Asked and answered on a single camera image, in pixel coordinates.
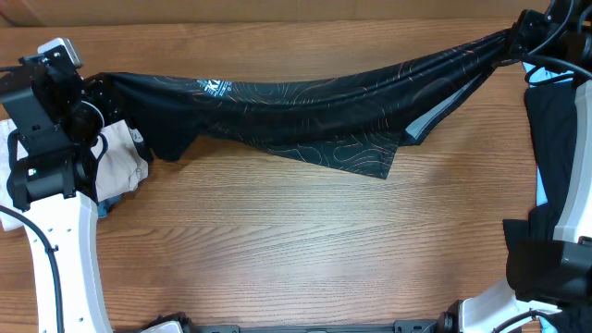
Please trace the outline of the black orange patterned t-shirt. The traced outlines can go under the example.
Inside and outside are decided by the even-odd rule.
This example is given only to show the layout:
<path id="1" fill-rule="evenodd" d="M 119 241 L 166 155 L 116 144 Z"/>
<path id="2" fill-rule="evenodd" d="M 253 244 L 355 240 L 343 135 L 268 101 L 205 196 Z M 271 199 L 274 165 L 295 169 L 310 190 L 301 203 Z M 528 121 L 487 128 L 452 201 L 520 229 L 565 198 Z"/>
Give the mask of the black orange patterned t-shirt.
<path id="1" fill-rule="evenodd" d="M 379 179 L 493 73 L 507 34 L 346 77 L 279 83 L 101 75 L 155 155 L 176 161 L 201 136 Z"/>

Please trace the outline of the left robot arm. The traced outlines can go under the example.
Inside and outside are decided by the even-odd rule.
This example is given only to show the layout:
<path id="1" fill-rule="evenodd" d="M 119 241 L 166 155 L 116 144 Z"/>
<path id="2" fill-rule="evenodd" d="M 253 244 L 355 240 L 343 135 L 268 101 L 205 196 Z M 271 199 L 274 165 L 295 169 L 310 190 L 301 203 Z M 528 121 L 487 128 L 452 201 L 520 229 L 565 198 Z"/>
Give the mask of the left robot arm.
<path id="1" fill-rule="evenodd" d="M 13 205 L 25 227 L 41 332 L 109 332 L 96 250 L 98 162 L 109 115 L 71 65 L 21 65 L 1 79 Z"/>

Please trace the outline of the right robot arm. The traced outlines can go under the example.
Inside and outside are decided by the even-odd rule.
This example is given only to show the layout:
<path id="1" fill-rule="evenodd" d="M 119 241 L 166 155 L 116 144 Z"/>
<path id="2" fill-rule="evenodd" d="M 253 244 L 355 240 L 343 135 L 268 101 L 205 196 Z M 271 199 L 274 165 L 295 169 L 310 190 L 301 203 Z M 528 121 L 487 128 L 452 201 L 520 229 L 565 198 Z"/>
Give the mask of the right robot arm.
<path id="1" fill-rule="evenodd" d="M 546 201 L 504 223 L 506 277 L 442 314 L 436 332 L 512 332 L 533 319 L 559 332 L 591 329 L 591 4 L 526 10 L 510 54 L 531 65 L 524 95 Z"/>

